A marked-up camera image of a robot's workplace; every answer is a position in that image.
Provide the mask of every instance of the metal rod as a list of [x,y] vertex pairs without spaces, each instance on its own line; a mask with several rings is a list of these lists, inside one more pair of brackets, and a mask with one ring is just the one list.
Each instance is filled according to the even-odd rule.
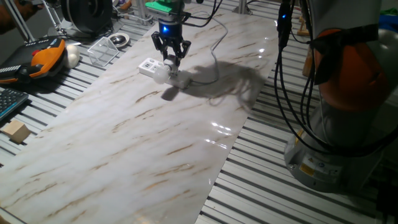
[[[137,0],[138,15],[142,19],[147,18],[145,0]],[[141,21],[142,25],[148,25],[148,21]]]
[[239,14],[244,14],[244,9],[246,8],[246,3],[247,3],[247,0],[239,0],[239,6],[238,6]]
[[30,33],[30,30],[25,23],[24,18],[19,13],[18,8],[15,5],[14,1],[13,0],[0,0],[0,1],[6,8],[6,10],[9,13],[9,15],[11,16],[12,20],[14,21],[22,38],[28,43],[35,41],[32,33]]
[[234,8],[232,12],[238,13],[238,14],[248,14],[251,15],[253,14],[247,7],[246,4],[248,3],[248,0],[239,0],[239,6]]
[[55,9],[50,7],[49,4],[42,0],[42,3],[44,5],[45,10],[47,11],[47,14],[49,14],[50,20],[55,28],[55,30],[60,31],[61,30],[61,21],[60,18],[58,17],[58,14],[55,12]]

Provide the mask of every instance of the metal slat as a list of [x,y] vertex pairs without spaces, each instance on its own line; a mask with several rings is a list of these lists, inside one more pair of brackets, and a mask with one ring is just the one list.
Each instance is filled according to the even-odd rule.
[[270,162],[267,162],[263,159],[259,159],[259,158],[250,156],[243,152],[235,152],[234,151],[233,154],[231,153],[228,156],[228,159],[231,159],[238,163],[244,164],[245,166],[259,170],[266,174],[272,175],[272,176],[276,177],[277,179],[283,179],[285,183],[289,183],[289,185],[295,185],[297,189],[301,188],[306,192],[310,192],[311,194],[322,196],[322,197],[327,197],[330,200],[334,200],[339,203],[343,203],[343,204],[345,204],[346,207],[355,208],[357,206],[357,203],[360,203],[361,209],[359,209],[359,211],[370,214],[370,215],[374,215],[374,212],[376,210],[376,206],[374,203],[372,203],[368,200],[361,199],[361,198],[356,198],[353,195],[350,196],[350,198],[349,198],[344,195],[326,194],[326,193],[317,192],[316,190],[306,188],[298,180],[296,180],[287,169],[277,166],[275,164],[272,164]]
[[97,79],[97,77],[93,76],[92,74],[87,74],[74,69],[62,70],[61,74],[64,74],[68,77],[72,77],[81,82],[87,83],[88,85],[92,84]]
[[334,220],[326,215],[323,215],[321,213],[314,212],[311,209],[298,206],[296,203],[293,203],[289,200],[286,200],[282,197],[278,197],[277,195],[274,195],[270,192],[267,192],[265,190],[259,189],[257,187],[253,187],[252,185],[249,185],[245,182],[242,182],[238,179],[234,179],[228,175],[225,174],[220,174],[220,176],[216,179],[216,182],[224,185],[230,189],[233,189],[235,191],[248,191],[252,192],[258,197],[263,197],[266,198],[269,202],[268,203],[274,203],[275,205],[272,207],[287,207],[288,210],[293,210],[296,212],[296,216],[300,217],[303,220],[305,219],[305,216],[311,217],[312,220],[318,220],[317,222],[314,223],[341,223],[337,220]]
[[289,200],[294,201],[295,203],[310,207],[314,211],[329,214],[329,216],[333,217],[339,222],[352,222],[363,224],[373,223],[371,217],[356,213],[329,200],[317,197],[308,192],[304,192],[303,190],[300,190],[296,187],[280,182],[279,179],[275,180],[266,175],[261,175],[247,168],[233,164],[230,161],[225,162],[222,170],[227,173],[233,174],[242,180],[246,180],[250,183],[261,186],[264,189],[268,189],[274,194],[283,195]]
[[200,215],[195,222],[195,224],[219,224],[219,222],[216,222],[210,218],[204,217],[203,215]]
[[10,141],[9,137],[4,133],[0,133],[0,146],[7,149],[14,155],[18,154],[20,150],[24,147],[21,144],[16,144]]
[[202,212],[204,213],[204,215],[202,215],[202,216],[207,216],[208,215],[208,216],[214,217],[214,218],[216,218],[218,220],[222,220],[224,223],[242,224],[242,222],[239,222],[239,221],[237,221],[237,220],[235,220],[235,219],[233,219],[233,218],[231,218],[231,217],[229,217],[229,216],[227,216],[227,215],[225,215],[225,214],[223,214],[223,213],[221,213],[219,211],[216,211],[216,210],[214,210],[214,209],[212,209],[210,207],[207,207],[207,206],[203,206]]
[[325,218],[327,218],[327,217],[313,218],[313,217],[309,216],[307,213],[299,212],[296,209],[290,208],[281,203],[270,200],[267,197],[265,197],[265,196],[269,196],[269,194],[267,194],[267,192],[265,192],[263,194],[257,194],[257,193],[254,193],[253,191],[244,189],[242,187],[238,187],[237,185],[234,185],[234,184],[232,184],[228,181],[225,181],[223,179],[220,179],[220,178],[216,179],[216,185],[218,187],[223,186],[225,188],[225,191],[233,191],[232,194],[234,192],[237,192],[238,194],[243,195],[242,197],[247,197],[251,201],[258,202],[258,204],[260,204],[260,206],[262,206],[262,207],[272,208],[274,212],[283,214],[284,216],[289,217],[292,220],[292,222],[316,223],[316,224],[318,224],[318,223],[333,223],[332,219],[328,219],[329,222],[326,222]]
[[226,214],[227,216],[229,216],[235,220],[238,220],[241,223],[261,224],[257,221],[254,221],[253,219],[243,215],[240,211],[230,209],[229,207],[227,207],[228,205],[215,202],[214,199],[206,200],[205,206],[210,207],[210,208],[212,208],[216,211],[219,211],[223,214]]
[[221,189],[216,185],[212,188],[209,197],[224,202],[227,205],[233,205],[235,209],[244,212],[246,215],[251,216],[251,219],[256,221],[280,224],[298,223],[265,207],[256,206],[255,203]]

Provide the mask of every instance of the black keyboard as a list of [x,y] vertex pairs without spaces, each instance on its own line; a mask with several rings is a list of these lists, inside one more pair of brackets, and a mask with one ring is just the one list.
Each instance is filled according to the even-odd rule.
[[0,93],[0,121],[27,100],[28,94],[5,89]]

